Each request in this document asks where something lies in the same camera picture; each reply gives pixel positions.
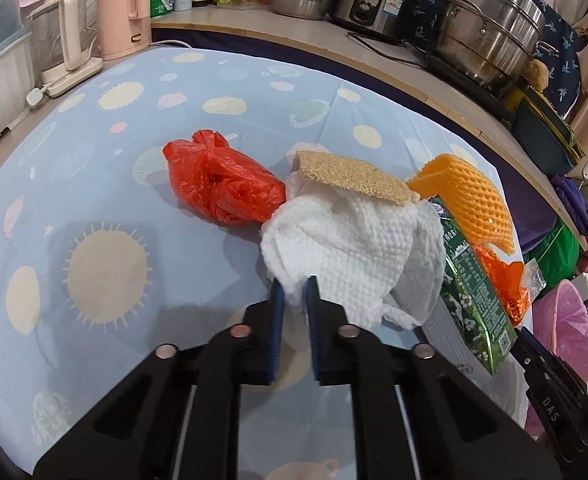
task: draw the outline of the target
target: white textured towel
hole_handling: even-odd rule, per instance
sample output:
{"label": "white textured towel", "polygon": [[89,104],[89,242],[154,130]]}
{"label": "white textured towel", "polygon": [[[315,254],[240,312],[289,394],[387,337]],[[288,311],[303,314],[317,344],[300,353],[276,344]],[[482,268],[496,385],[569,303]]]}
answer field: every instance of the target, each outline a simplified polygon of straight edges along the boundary
{"label": "white textured towel", "polygon": [[296,172],[286,188],[288,201],[263,224],[261,251],[286,293],[290,344],[299,347],[304,337],[309,276],[318,277],[324,300],[343,305],[348,320],[365,329],[383,316],[403,328],[429,318],[445,266],[443,230],[429,202],[400,206]]}

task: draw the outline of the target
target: green snack wrapper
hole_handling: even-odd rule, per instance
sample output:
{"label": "green snack wrapper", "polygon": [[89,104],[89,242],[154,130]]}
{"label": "green snack wrapper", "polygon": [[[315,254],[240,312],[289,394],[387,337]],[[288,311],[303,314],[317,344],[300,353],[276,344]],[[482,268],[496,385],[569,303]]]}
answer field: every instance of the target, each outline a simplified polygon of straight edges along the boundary
{"label": "green snack wrapper", "polygon": [[439,196],[430,202],[444,232],[446,264],[440,296],[466,346],[494,375],[516,341],[516,332],[456,220]]}

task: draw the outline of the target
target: kettle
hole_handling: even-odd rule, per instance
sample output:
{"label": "kettle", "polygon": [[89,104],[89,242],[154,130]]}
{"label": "kettle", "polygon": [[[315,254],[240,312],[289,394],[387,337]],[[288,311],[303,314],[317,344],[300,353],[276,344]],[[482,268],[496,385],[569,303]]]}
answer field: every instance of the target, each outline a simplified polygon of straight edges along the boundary
{"label": "kettle", "polygon": [[86,0],[47,0],[30,14],[34,65],[50,97],[56,97],[100,72],[92,57]]}
{"label": "kettle", "polygon": [[98,37],[104,60],[130,56],[152,38],[149,0],[98,0]]}

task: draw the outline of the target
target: dark blue curtain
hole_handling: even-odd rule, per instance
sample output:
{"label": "dark blue curtain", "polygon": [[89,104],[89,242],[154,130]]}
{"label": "dark blue curtain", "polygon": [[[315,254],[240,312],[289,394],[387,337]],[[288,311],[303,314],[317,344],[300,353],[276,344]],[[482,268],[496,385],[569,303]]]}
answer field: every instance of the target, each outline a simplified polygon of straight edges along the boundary
{"label": "dark blue curtain", "polygon": [[[443,0],[420,0],[421,8],[414,11],[413,22],[405,24],[407,39],[420,48],[429,48],[436,36],[437,20],[445,3]],[[543,0],[533,0],[545,13],[544,41],[555,46],[560,56],[551,56],[537,50],[534,56],[549,68],[549,87],[545,96],[556,111],[564,116],[581,92],[581,77],[576,53],[583,49],[585,41],[572,27]]]}

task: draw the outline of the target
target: silver screw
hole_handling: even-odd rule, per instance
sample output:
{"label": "silver screw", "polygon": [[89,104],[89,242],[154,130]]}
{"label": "silver screw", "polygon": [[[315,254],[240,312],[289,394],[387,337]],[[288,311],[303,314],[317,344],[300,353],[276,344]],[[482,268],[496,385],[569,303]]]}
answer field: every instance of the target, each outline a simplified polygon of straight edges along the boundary
{"label": "silver screw", "polygon": [[248,337],[252,333],[252,329],[247,325],[234,325],[229,329],[229,333],[232,335],[232,337],[241,339]]}
{"label": "silver screw", "polygon": [[353,338],[359,333],[360,328],[355,325],[343,325],[338,329],[338,335],[341,337]]}
{"label": "silver screw", "polygon": [[418,345],[414,347],[414,353],[419,359],[431,359],[436,355],[434,348],[427,343],[418,343]]}
{"label": "silver screw", "polygon": [[156,349],[156,357],[159,359],[169,359],[176,355],[176,346],[161,345]]}

